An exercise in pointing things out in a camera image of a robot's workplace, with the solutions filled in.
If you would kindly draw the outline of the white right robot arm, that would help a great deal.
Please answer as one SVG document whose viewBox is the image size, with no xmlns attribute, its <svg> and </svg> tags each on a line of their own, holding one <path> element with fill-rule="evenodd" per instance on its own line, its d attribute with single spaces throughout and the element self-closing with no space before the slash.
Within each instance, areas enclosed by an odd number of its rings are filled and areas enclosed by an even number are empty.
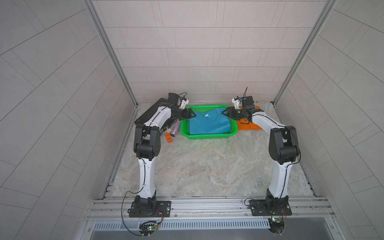
<svg viewBox="0 0 384 240">
<path fill-rule="evenodd" d="M 230 119 L 243 119 L 253 123 L 269 134 L 269 154 L 274 160 L 273 176 L 267 190 L 266 208 L 283 208 L 288 204 L 288 182 L 292 166 L 300 162 L 301 155 L 297 140 L 297 131 L 293 126 L 286 126 L 269 117 L 263 110 L 257 109 L 253 97 L 232 99 L 233 107 L 222 112 Z"/>
</svg>

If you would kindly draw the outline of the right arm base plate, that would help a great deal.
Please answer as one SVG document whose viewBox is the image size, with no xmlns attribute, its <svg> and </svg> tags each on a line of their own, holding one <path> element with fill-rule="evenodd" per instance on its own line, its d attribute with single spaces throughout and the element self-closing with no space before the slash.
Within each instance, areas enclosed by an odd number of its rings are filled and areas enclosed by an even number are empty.
<svg viewBox="0 0 384 240">
<path fill-rule="evenodd" d="M 289 205 L 289 198 L 276 198 L 267 200 L 250 200 L 250 208 L 253 216 L 291 216 L 292 210 Z"/>
</svg>

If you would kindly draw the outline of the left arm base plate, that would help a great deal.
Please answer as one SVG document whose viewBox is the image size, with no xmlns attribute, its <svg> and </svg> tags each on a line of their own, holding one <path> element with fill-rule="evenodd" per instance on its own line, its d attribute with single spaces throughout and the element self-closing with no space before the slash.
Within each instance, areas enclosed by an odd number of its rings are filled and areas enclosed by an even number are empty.
<svg viewBox="0 0 384 240">
<path fill-rule="evenodd" d="M 156 203 L 135 201 L 128 213 L 130 218 L 156 218 L 160 216 L 167 218 L 170 216 L 171 206 L 171 201 L 157 201 Z"/>
</svg>

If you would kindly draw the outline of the blue t-shirt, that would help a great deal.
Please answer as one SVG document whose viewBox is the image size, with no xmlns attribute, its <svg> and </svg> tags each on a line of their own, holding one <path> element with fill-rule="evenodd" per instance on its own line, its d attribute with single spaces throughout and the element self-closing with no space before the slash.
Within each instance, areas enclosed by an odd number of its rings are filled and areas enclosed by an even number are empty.
<svg viewBox="0 0 384 240">
<path fill-rule="evenodd" d="M 231 131 L 228 117 L 222 115 L 226 108 L 215 108 L 211 111 L 196 112 L 196 117 L 189 120 L 190 135 L 227 134 Z"/>
</svg>

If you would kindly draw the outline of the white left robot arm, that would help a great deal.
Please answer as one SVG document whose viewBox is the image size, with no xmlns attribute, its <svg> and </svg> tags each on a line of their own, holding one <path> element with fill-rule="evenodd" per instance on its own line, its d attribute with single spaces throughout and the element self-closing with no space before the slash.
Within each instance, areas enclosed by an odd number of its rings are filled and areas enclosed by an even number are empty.
<svg viewBox="0 0 384 240">
<path fill-rule="evenodd" d="M 196 117 L 186 108 L 188 103 L 187 99 L 178 104 L 161 98 L 135 120 L 134 152 L 140 164 L 140 187 L 134 203 L 139 209 L 156 210 L 154 161 L 161 150 L 161 134 L 176 120 Z"/>
</svg>

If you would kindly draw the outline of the orange t-shirt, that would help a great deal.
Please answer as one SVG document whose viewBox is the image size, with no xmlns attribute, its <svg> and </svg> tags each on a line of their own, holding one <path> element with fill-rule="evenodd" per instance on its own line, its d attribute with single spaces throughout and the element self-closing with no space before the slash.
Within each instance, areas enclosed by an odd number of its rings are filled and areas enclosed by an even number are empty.
<svg viewBox="0 0 384 240">
<path fill-rule="evenodd" d="M 262 128 L 247 119 L 241 119 L 237 121 L 238 130 L 261 130 Z"/>
</svg>

